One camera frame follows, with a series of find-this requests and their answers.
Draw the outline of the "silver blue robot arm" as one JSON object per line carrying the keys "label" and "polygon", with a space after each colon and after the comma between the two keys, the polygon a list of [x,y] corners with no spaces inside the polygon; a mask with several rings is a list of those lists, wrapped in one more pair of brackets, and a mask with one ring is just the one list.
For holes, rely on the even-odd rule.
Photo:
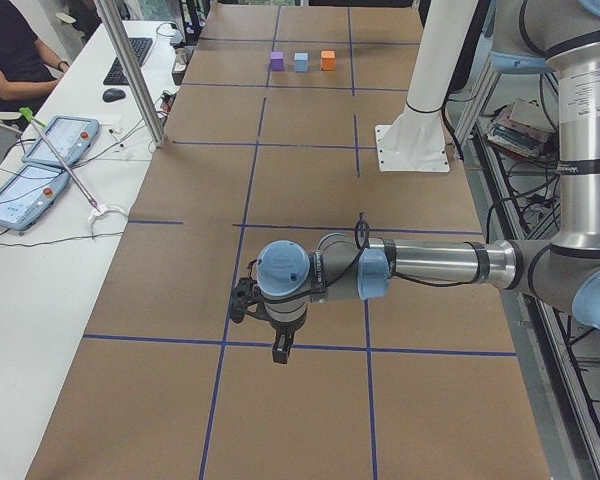
{"label": "silver blue robot arm", "polygon": [[500,1],[492,57],[503,73],[558,79],[561,220],[548,240],[440,243],[373,238],[359,221],[317,248],[265,246],[234,287],[229,316],[276,332],[288,360],[312,302],[387,293],[394,278],[433,287],[488,283],[534,296],[600,330],[600,1]]}

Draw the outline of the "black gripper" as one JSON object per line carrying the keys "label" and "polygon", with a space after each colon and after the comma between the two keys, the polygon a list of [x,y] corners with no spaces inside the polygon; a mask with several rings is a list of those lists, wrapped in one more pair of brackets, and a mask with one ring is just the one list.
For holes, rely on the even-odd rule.
{"label": "black gripper", "polygon": [[242,277],[230,297],[229,318],[242,323],[246,316],[268,323],[276,332],[272,345],[272,359],[277,364],[287,364],[295,332],[307,317],[308,292],[281,298],[267,296],[255,279]]}

